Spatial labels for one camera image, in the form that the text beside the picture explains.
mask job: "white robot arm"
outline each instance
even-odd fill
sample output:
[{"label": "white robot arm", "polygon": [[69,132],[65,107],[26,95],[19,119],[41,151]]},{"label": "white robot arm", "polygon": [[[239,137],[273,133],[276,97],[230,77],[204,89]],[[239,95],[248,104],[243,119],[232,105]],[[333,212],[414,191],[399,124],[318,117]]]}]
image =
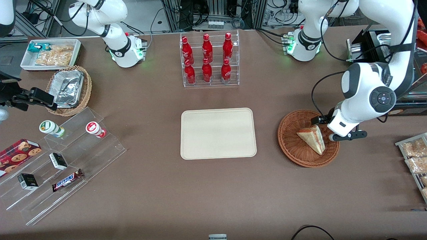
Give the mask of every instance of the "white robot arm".
[{"label": "white robot arm", "polygon": [[68,14],[73,22],[103,38],[113,60],[121,67],[132,67],[145,57],[141,39],[127,36],[117,24],[126,19],[128,9],[122,0],[80,0],[71,4]]},{"label": "white robot arm", "polygon": [[[360,10],[390,31],[390,46],[412,43],[412,0],[360,0]],[[352,64],[341,80],[345,100],[335,107],[328,128],[339,136],[346,137],[359,123],[389,112],[397,100],[395,90],[404,81],[413,80],[413,77],[406,78],[410,56],[411,51],[407,50],[395,52],[388,64]]]},{"label": "white robot arm", "polygon": [[328,28],[329,23],[325,16],[348,17],[358,7],[359,0],[299,0],[298,9],[305,16],[305,24],[303,29],[288,33],[293,39],[288,41],[290,46],[287,54],[298,61],[310,61],[318,53],[321,45],[320,27],[322,33]]}]

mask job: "small black box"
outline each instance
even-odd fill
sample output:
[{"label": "small black box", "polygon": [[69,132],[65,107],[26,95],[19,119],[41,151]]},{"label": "small black box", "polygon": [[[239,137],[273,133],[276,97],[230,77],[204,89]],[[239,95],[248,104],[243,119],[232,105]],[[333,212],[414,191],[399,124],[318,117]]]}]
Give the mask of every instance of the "small black box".
[{"label": "small black box", "polygon": [[21,183],[22,189],[25,190],[34,190],[38,188],[37,181],[35,180],[34,175],[28,173],[21,173],[18,175],[18,181]]},{"label": "small black box", "polygon": [[49,158],[53,163],[53,167],[59,170],[65,170],[67,168],[67,163],[61,154],[52,152],[49,154]]}]

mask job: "table surface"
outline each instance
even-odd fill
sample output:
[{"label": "table surface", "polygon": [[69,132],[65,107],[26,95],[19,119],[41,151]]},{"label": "table surface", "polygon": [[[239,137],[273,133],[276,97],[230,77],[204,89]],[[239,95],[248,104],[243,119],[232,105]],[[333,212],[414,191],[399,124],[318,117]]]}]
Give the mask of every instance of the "table surface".
[{"label": "table surface", "polygon": [[[325,34],[330,51],[345,57],[345,40],[361,26]],[[425,239],[427,213],[394,143],[426,132],[425,117],[390,117],[361,124],[362,140],[341,143],[329,165],[309,169],[286,158],[277,141],[280,120],[312,109],[310,91],[323,76],[345,70],[324,48],[310,62],[284,56],[256,31],[240,32],[240,86],[185,89],[179,34],[155,35],[147,60],[118,67],[100,38],[81,38],[77,64],[90,74],[89,106],[128,149],[35,226],[0,203],[1,239],[290,239],[302,225],[319,225],[335,239]],[[45,89],[52,72],[23,71],[23,88]],[[343,99],[340,76],[315,93],[328,111]],[[254,113],[257,154],[252,158],[186,161],[180,157],[182,112],[242,108]],[[0,125],[0,149],[19,138],[41,139],[43,120],[63,123],[40,106],[10,109]],[[327,239],[316,229],[297,239]]]}]

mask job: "red soda bottle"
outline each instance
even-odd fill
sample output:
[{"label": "red soda bottle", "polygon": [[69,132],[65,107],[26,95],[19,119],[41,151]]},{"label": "red soda bottle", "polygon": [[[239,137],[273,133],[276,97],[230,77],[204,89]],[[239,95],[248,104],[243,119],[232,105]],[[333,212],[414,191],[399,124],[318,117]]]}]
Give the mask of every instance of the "red soda bottle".
[{"label": "red soda bottle", "polygon": [[184,64],[185,78],[187,79],[188,84],[194,85],[196,83],[196,74],[194,73],[194,68],[191,66],[189,59],[185,60]]},{"label": "red soda bottle", "polygon": [[223,59],[231,59],[232,55],[233,55],[233,42],[231,41],[231,33],[226,33],[225,34],[225,41],[224,41],[224,45],[222,46],[222,51],[223,51]]},{"label": "red soda bottle", "polygon": [[194,58],[193,58],[193,49],[191,49],[190,44],[188,43],[188,38],[186,36],[181,38],[182,40],[182,55],[184,56],[184,62],[185,60],[189,60],[190,64],[194,64]]},{"label": "red soda bottle", "polygon": [[203,81],[206,83],[210,83],[212,81],[212,67],[209,64],[208,58],[203,59],[202,72],[203,72]]},{"label": "red soda bottle", "polygon": [[222,83],[228,84],[230,83],[230,75],[231,75],[231,67],[230,67],[230,60],[224,59],[224,64],[221,67],[221,76],[222,76]]},{"label": "red soda bottle", "polygon": [[203,34],[203,57],[208,58],[209,63],[214,61],[214,53],[212,50],[212,43],[209,40],[209,34]]}]

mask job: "round wicker basket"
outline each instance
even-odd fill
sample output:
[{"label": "round wicker basket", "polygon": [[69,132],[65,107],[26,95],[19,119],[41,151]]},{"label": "round wicker basket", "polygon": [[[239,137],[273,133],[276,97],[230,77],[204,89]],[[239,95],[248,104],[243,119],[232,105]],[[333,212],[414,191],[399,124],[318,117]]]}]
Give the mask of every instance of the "round wicker basket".
[{"label": "round wicker basket", "polygon": [[304,167],[323,167],[338,154],[339,142],[329,140],[333,132],[326,125],[319,125],[325,142],[325,151],[317,154],[296,133],[311,127],[311,119],[319,113],[311,110],[297,110],[286,115],[280,122],[277,137],[280,147],[290,160]]},{"label": "round wicker basket", "polygon": [[[82,93],[80,94],[79,105],[75,108],[58,108],[56,111],[47,109],[52,114],[61,115],[63,117],[70,117],[83,111],[83,109],[85,109],[85,107],[88,105],[89,98],[91,97],[91,90],[92,90],[91,76],[89,76],[88,72],[80,66],[67,67],[67,68],[61,69],[60,71],[71,71],[71,70],[79,70],[85,75],[85,78],[83,80]],[[46,92],[49,92],[50,85],[52,84],[52,80],[53,80],[53,76],[50,78],[50,81],[47,84]]]}]

